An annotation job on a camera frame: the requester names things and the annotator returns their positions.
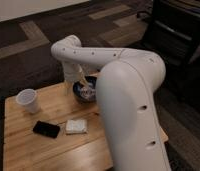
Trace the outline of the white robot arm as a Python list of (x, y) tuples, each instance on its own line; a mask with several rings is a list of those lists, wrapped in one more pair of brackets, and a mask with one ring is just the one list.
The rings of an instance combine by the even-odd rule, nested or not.
[(68, 83), (83, 78), (83, 64), (100, 70), (96, 99), (115, 171), (171, 171), (154, 103), (166, 74), (158, 54), (84, 47), (75, 35), (55, 42), (51, 54)]

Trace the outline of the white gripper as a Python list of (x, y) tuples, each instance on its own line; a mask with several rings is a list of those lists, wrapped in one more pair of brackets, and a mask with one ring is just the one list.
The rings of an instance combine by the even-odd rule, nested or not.
[(64, 95), (68, 95), (70, 90), (70, 83), (74, 83), (77, 81), (80, 81), (80, 84), (82, 85), (82, 88), (80, 89), (81, 93), (84, 94), (91, 94), (92, 88), (89, 86), (89, 82), (82, 78), (82, 68), (79, 64), (71, 63), (71, 62), (64, 62), (63, 63), (63, 72), (64, 72)]

